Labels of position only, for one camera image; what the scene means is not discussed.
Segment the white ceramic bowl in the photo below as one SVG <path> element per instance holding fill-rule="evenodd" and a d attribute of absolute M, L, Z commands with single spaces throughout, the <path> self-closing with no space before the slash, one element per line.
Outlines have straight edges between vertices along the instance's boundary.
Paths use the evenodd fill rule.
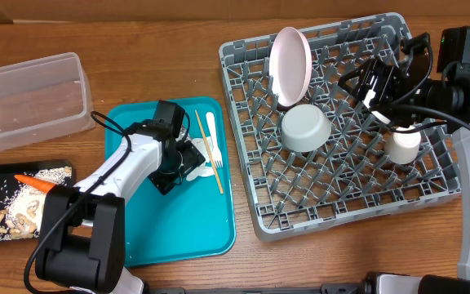
<path fill-rule="evenodd" d="M 377 110 L 373 110 L 373 99 L 376 93 L 373 90 L 369 90 L 366 94 L 365 99 L 362 101 L 364 106 L 382 123 L 389 124 L 391 120 Z"/>

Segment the white napkin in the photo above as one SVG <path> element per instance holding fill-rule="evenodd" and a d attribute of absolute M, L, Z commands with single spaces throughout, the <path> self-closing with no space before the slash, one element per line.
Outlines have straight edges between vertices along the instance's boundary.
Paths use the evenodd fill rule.
<path fill-rule="evenodd" d="M 193 181 L 198 177 L 209 177 L 214 175 L 213 167 L 211 166 L 210 157 L 206 151 L 206 145 L 202 138 L 191 139 L 192 144 L 197 148 L 201 155 L 205 158 L 205 162 L 193 169 L 187 176 L 186 181 Z"/>

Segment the white plastic fork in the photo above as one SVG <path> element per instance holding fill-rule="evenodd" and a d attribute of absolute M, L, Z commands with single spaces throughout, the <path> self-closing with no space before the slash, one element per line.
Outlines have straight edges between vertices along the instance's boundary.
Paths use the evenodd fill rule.
<path fill-rule="evenodd" d="M 206 113 L 206 123 L 211 135 L 212 145 L 212 155 L 214 159 L 215 166 L 220 168 L 223 166 L 222 153 L 219 150 L 217 129 L 215 124 L 215 115 L 212 112 Z"/>

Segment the wooden chopstick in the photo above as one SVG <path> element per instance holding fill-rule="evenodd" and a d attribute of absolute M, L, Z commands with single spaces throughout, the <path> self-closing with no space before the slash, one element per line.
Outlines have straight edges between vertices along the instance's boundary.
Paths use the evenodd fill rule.
<path fill-rule="evenodd" d="M 195 109 L 195 115 L 196 115 L 196 118 L 197 118 L 197 123 L 198 123 L 198 126 L 199 126 L 199 130 L 202 134 L 202 139 L 203 139 L 204 144 L 206 146 L 206 152 L 208 153 L 208 156 L 209 156 L 209 159 L 210 159 L 210 162 L 211 162 L 211 166 L 212 166 L 212 169 L 214 171 L 214 175 L 215 175 L 215 179 L 216 179 L 216 182 L 217 182 L 217 185 L 218 185 L 218 188 L 219 188 L 219 192 L 220 192 L 220 194 L 224 194 L 224 188 L 221 184 L 219 174 L 217 172 L 217 168 L 216 168 L 216 165 L 214 163 L 214 158 L 213 158 L 211 150 L 210 150 L 210 145 L 209 145 L 209 142 L 206 138 L 206 134 L 204 132 L 204 129 L 203 129 L 203 126 L 202 126 L 202 121 L 200 119 L 199 113 L 196 109 Z"/>

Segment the white paper cup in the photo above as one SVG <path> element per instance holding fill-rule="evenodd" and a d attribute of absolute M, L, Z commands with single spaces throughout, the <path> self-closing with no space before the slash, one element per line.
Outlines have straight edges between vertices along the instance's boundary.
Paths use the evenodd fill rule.
<path fill-rule="evenodd" d="M 389 160 L 395 164 L 408 164 L 413 162 L 419 152 L 419 145 L 422 140 L 420 133 L 401 133 L 401 131 L 411 131 L 415 127 L 397 127 L 395 132 L 388 138 L 384 146 L 384 152 Z"/>

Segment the grey bowl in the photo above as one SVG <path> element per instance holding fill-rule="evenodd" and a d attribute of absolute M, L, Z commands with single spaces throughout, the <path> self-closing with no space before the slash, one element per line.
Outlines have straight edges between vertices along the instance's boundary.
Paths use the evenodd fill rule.
<path fill-rule="evenodd" d="M 282 144 L 289 150 L 305 153 L 323 146 L 331 134 L 331 122 L 316 105 L 296 105 L 282 122 Z"/>

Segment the white round plate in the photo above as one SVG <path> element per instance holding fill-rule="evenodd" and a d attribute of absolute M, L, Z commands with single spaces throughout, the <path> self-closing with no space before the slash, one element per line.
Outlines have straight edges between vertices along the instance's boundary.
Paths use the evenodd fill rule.
<path fill-rule="evenodd" d="M 312 55 L 308 40 L 299 30 L 285 27 L 277 34 L 268 72 L 279 105 L 291 107 L 304 97 L 311 79 Z"/>

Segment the orange carrot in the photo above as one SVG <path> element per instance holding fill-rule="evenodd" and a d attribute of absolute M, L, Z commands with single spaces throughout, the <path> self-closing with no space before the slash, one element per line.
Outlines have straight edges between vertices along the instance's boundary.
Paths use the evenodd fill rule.
<path fill-rule="evenodd" d="M 51 189 L 53 189 L 56 184 L 49 181 L 40 180 L 35 177 L 26 176 L 26 175 L 14 175 L 14 177 L 21 183 L 29 185 L 45 194 L 47 194 Z"/>

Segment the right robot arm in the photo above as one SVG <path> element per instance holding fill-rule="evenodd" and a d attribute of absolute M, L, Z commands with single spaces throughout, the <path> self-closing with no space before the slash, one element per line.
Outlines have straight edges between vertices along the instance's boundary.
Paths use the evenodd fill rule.
<path fill-rule="evenodd" d="M 369 272 L 360 293 L 470 293 L 470 26 L 445 29 L 438 56 L 428 33 L 401 40 L 406 61 L 388 65 L 371 57 L 338 85 L 395 133 L 446 125 L 460 171 L 463 237 L 457 275 L 415 277 Z"/>

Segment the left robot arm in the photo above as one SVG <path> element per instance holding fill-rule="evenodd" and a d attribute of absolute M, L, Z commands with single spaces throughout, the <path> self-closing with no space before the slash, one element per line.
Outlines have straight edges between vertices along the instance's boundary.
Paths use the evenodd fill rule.
<path fill-rule="evenodd" d="M 24 268 L 29 292 L 36 274 L 62 293 L 148 293 L 124 265 L 126 205 L 145 180 L 168 194 L 205 161 L 187 138 L 189 115 L 174 102 L 158 101 L 152 118 L 127 128 L 97 111 L 91 117 L 122 142 L 75 186 L 46 186 L 38 245 Z"/>

